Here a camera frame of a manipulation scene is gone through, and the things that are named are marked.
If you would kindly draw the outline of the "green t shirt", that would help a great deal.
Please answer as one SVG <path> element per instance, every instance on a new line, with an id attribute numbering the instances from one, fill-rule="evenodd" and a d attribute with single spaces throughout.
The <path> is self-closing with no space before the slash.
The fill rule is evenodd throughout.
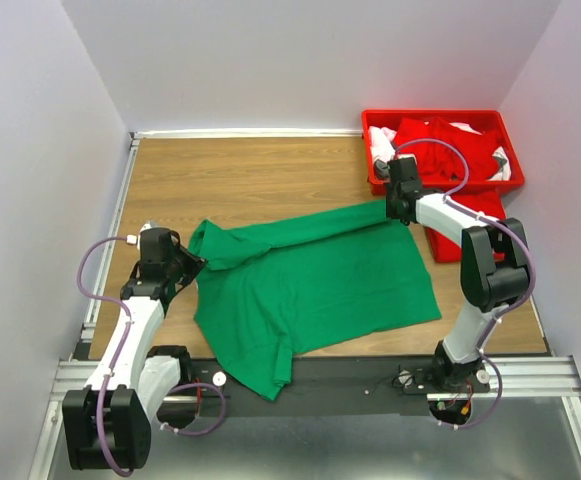
<path id="1" fill-rule="evenodd" d="M 223 369 L 267 400 L 303 354 L 440 317 L 410 230 L 381 202 L 224 229 L 202 222 L 195 320 Z"/>

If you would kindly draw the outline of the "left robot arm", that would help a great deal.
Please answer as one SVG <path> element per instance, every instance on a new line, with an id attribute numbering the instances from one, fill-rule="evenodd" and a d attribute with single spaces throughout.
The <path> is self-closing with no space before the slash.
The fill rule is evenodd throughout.
<path id="1" fill-rule="evenodd" d="M 84 386 L 65 394 L 62 415 L 72 469 L 127 477 L 146 464 L 151 422 L 163 399 L 193 377 L 186 348 L 152 343 L 173 299 L 206 262 L 165 227 L 146 224 L 123 240 L 138 248 L 139 259 L 113 300 L 117 324 Z"/>

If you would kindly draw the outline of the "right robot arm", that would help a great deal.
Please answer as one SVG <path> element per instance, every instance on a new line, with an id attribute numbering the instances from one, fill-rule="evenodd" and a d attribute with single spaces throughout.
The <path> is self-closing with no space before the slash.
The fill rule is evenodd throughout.
<path id="1" fill-rule="evenodd" d="M 388 174 L 386 215 L 435 230 L 461 249 L 465 303 L 428 373 L 435 388 L 454 389 L 476 374 L 494 329 L 534 287 L 524 228 L 514 218 L 498 220 L 424 187 L 412 156 L 390 161 Z"/>

